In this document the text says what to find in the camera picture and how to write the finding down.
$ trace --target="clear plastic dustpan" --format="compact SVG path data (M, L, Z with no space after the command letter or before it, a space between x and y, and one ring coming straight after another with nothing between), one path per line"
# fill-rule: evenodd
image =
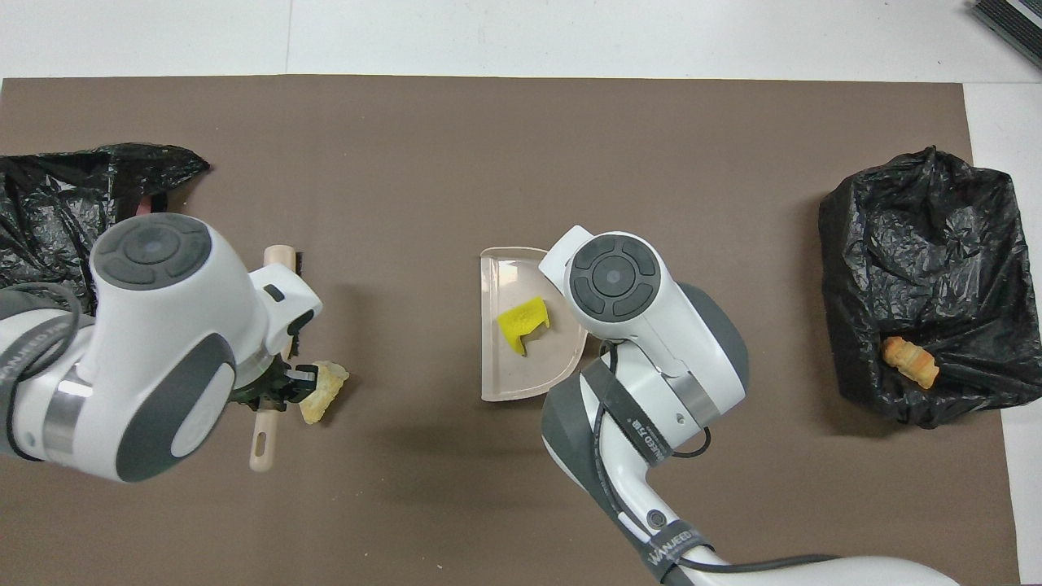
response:
M587 332L565 298L539 271L546 250L517 246L481 252L481 398L536 396L568 377L579 363ZM525 355L511 348L496 317L532 297L542 297L550 327L523 338Z

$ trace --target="black strap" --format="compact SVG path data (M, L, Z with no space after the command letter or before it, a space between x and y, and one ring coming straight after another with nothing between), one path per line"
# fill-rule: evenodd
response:
M654 575L655 580L662 584L666 575L677 565L677 561L685 552L708 543L705 537L698 533L698 530L691 523L676 519L651 536L651 539L644 544L641 558L644 560L644 565Z
M21 335L0 352L0 420L5 422L6 430L3 441L0 441L0 453L40 462L40 459L22 451L15 440L15 394L19 377L25 369L63 337L70 335L70 327L72 322L68 316L51 318Z
M669 458L673 453L669 442L602 361L595 360L582 369L582 376L649 466L658 466Z

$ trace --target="yellow sponge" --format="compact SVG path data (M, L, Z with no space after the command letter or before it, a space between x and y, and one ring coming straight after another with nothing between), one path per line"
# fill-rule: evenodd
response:
M546 303L543 302L542 297L532 297L520 306L499 314L496 321L499 322L499 329L506 338L506 342L514 348L514 351L521 356L525 356L521 337L531 334L540 324L550 326L550 316L546 313Z

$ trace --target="snack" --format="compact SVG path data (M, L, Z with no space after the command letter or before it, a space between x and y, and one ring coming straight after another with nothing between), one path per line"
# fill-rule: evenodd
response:
M347 381L351 375L343 366L334 362L320 360L313 364L319 367L315 390L299 404L300 414L303 415L304 422L308 425L317 423L322 418L326 408L329 407L332 399L337 398L337 393L344 386L344 381Z
M883 341L883 361L918 383L924 390L934 386L940 372L934 362L934 355L900 336L891 336Z

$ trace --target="circular button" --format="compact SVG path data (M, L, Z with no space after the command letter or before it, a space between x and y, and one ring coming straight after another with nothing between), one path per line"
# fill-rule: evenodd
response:
M141 265L162 263L177 253L180 238L162 224L142 226L127 235L123 251L127 259Z
M636 279L634 266L622 257L601 259L593 269L593 286L609 297L618 297L629 291Z

